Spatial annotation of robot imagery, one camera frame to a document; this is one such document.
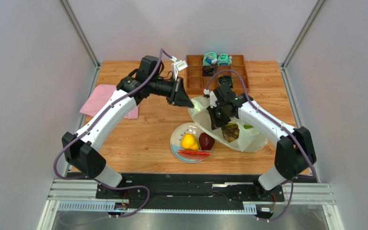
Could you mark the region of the pale green avocado plastic bag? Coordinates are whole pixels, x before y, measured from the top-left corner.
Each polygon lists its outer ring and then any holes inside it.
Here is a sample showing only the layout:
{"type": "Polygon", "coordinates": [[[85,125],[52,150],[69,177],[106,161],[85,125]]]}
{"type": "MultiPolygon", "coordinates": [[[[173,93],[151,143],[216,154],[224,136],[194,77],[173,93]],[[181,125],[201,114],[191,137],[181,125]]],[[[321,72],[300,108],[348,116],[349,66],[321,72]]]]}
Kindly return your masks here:
{"type": "Polygon", "coordinates": [[[215,130],[211,129],[211,120],[207,111],[208,101],[202,96],[195,97],[191,99],[191,101],[194,104],[194,107],[188,109],[188,112],[193,122],[224,146],[240,152],[257,152],[268,143],[267,137],[257,128],[253,127],[250,129],[244,129],[243,126],[249,124],[237,118],[232,118],[230,123],[238,125],[240,130],[239,138],[230,143],[225,141],[221,128],[215,130]]]}

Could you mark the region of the dark red fake apple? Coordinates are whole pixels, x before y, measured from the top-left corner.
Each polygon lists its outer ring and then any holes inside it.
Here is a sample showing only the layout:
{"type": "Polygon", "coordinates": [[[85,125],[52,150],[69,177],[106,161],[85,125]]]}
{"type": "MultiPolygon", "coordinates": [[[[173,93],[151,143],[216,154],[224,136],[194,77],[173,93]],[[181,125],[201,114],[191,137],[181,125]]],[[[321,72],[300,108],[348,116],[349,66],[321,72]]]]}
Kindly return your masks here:
{"type": "Polygon", "coordinates": [[[215,139],[207,133],[201,133],[198,137],[198,143],[201,150],[212,150],[215,145],[215,139]]]}

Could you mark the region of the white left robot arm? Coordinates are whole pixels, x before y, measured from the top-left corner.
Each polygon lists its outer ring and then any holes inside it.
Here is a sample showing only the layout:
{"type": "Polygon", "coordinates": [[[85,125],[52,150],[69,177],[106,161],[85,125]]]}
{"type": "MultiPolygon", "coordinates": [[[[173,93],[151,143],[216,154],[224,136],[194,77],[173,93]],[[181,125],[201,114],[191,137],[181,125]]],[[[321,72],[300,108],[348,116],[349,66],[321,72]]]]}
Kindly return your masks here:
{"type": "Polygon", "coordinates": [[[160,76],[164,69],[161,59],[145,56],[139,68],[124,77],[116,86],[111,98],[93,119],[72,134],[62,137],[66,161],[91,179],[115,188],[122,182],[120,173],[110,167],[99,150],[114,127],[150,94],[163,96],[168,104],[192,108],[194,105],[184,89],[178,72],[187,68],[184,60],[171,57],[172,77],[160,76]]]}

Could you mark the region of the red fake watermelon slice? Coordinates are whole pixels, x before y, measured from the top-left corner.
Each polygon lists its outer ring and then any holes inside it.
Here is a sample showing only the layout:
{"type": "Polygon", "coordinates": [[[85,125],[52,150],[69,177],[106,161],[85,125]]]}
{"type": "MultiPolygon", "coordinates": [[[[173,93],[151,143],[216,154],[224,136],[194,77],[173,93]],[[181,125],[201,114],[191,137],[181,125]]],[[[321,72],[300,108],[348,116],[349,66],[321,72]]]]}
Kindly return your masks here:
{"type": "Polygon", "coordinates": [[[199,151],[199,150],[177,150],[177,154],[189,161],[203,161],[210,157],[211,153],[209,151],[199,151]]]}

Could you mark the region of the yellow fake lemon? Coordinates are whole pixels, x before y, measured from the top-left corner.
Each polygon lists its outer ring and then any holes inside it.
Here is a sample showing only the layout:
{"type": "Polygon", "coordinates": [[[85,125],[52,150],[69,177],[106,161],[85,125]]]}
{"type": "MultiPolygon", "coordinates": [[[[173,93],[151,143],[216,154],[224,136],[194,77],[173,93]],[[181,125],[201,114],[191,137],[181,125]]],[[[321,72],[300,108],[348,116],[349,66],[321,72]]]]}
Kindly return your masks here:
{"type": "Polygon", "coordinates": [[[199,150],[199,144],[194,134],[184,134],[181,139],[181,147],[186,150],[199,150]]]}

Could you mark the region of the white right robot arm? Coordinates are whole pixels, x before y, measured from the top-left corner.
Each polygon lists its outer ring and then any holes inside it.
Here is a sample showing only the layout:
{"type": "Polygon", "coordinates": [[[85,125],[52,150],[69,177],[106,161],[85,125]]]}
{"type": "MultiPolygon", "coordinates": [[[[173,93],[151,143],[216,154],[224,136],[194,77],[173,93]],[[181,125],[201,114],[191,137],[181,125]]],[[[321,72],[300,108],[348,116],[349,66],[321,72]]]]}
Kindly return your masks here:
{"type": "Polygon", "coordinates": [[[270,191],[307,168],[313,168],[317,159],[307,128],[295,128],[282,122],[247,93],[236,95],[226,84],[213,91],[205,89],[204,96],[210,101],[207,110],[212,129],[224,127],[235,117],[257,128],[275,145],[274,165],[257,180],[260,190],[270,191]]]}

